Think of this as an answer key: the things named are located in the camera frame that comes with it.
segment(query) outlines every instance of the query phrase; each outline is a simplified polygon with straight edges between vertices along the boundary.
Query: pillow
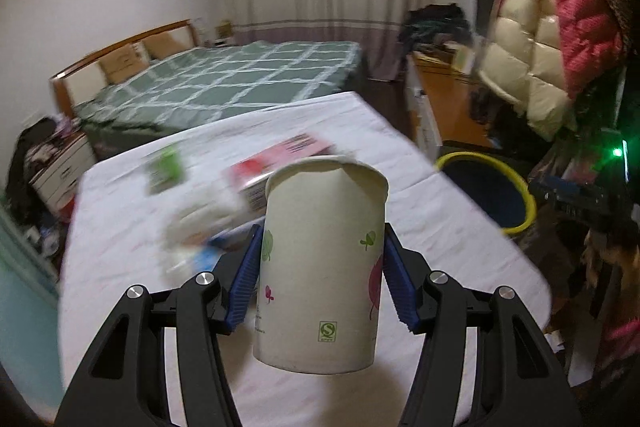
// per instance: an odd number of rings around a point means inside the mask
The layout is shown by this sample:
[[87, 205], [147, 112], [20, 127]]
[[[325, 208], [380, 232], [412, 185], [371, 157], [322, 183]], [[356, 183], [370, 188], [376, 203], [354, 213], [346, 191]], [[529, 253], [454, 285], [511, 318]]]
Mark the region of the pillow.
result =
[[146, 70], [149, 64], [136, 54], [131, 44], [125, 44], [98, 60], [110, 84], [120, 84]]
[[134, 42], [132, 46], [136, 51], [136, 55], [140, 57], [143, 62], [151, 62], [151, 57], [149, 57], [149, 53], [142, 42]]
[[142, 42], [144, 43], [146, 50], [149, 52], [149, 55], [151, 55], [152, 58], [158, 58], [159, 60], [171, 57], [171, 55], [175, 55], [180, 52], [185, 52], [189, 49], [184, 44], [180, 44], [180, 42], [176, 41], [167, 32], [151, 35], [146, 39], [142, 39]]

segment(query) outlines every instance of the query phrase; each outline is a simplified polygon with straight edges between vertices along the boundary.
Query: white tablecloth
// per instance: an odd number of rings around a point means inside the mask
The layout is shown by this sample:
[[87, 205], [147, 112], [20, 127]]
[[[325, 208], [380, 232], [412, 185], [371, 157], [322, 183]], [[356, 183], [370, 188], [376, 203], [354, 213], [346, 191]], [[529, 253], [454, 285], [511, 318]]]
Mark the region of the white tablecloth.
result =
[[[60, 350], [68, 385], [98, 328], [128, 286], [168, 289], [158, 261], [162, 226], [220, 171], [296, 133], [308, 131], [379, 169], [389, 181], [386, 219], [403, 246], [463, 286], [492, 292], [512, 286], [539, 325], [550, 293], [538, 270], [424, 156], [353, 93], [340, 93], [242, 114], [157, 140], [94, 166], [82, 179], [62, 274]], [[144, 158], [180, 141], [189, 178], [148, 196]], [[398, 321], [383, 283], [376, 360], [349, 375], [320, 377], [274, 369], [252, 356], [255, 305], [230, 337], [220, 337], [228, 380], [246, 427], [390, 427], [398, 424], [414, 379], [422, 336]], [[475, 372], [469, 330], [457, 421], [468, 414]], [[177, 380], [175, 335], [167, 334], [172, 420], [185, 425]]]

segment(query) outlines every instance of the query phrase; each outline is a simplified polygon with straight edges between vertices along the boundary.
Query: green leaf print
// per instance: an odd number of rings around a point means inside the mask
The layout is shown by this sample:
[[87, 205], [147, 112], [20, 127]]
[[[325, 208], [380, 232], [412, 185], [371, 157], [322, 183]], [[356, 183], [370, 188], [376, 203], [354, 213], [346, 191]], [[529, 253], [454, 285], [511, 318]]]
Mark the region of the green leaf print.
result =
[[373, 230], [367, 233], [364, 239], [360, 240], [360, 244], [364, 245], [365, 250], [367, 250], [367, 248], [369, 247], [373, 247], [375, 243], [376, 243], [376, 232], [374, 232]]
[[273, 250], [273, 234], [269, 230], [264, 231], [262, 236], [262, 260], [271, 260], [271, 250]]

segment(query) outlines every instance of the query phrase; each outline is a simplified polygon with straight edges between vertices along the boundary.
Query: puffer jacket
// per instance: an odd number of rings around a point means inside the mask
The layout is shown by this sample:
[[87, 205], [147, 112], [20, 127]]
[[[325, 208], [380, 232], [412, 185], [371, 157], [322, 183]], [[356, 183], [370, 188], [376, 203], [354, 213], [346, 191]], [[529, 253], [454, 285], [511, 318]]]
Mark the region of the puffer jacket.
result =
[[479, 76], [498, 96], [527, 114], [546, 140], [562, 127], [566, 93], [556, 0], [503, 0]]
[[625, 57], [623, 35], [606, 0], [558, 0], [567, 93], [571, 99]]

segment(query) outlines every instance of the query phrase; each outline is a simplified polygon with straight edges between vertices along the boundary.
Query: laundry basket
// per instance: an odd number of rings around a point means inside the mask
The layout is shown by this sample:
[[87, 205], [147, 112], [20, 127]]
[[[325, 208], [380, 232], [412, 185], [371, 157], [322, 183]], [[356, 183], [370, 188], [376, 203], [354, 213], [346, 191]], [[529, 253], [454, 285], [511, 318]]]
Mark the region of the laundry basket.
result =
[[518, 235], [536, 219], [536, 201], [522, 177], [506, 163], [478, 152], [442, 156], [436, 168], [476, 202], [507, 235]]

